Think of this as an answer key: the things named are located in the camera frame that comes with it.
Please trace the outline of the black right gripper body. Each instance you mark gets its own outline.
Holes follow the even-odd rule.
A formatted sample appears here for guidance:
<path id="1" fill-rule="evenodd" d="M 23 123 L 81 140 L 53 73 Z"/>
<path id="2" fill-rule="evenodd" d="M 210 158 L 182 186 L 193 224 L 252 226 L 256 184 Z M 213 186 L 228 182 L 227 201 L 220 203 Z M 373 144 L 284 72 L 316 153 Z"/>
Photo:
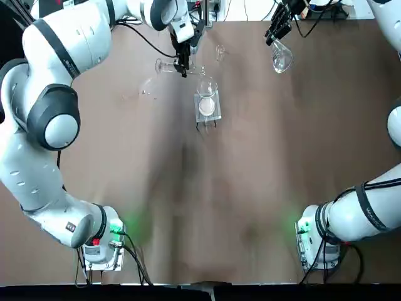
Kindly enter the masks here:
<path id="1" fill-rule="evenodd" d="M 282 0 L 291 14 L 301 14 L 308 7 L 309 1 L 305 0 Z"/>

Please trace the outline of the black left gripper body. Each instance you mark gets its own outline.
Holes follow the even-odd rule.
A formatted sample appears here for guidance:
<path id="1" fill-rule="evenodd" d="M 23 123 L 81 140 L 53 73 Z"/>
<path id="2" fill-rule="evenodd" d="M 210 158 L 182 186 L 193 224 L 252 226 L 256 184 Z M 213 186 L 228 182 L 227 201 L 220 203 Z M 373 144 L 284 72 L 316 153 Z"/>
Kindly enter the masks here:
<path id="1" fill-rule="evenodd" d="M 190 56 L 197 53 L 199 44 L 206 29 L 205 21 L 197 23 L 178 23 L 176 27 L 169 25 L 170 39 L 177 56 Z"/>

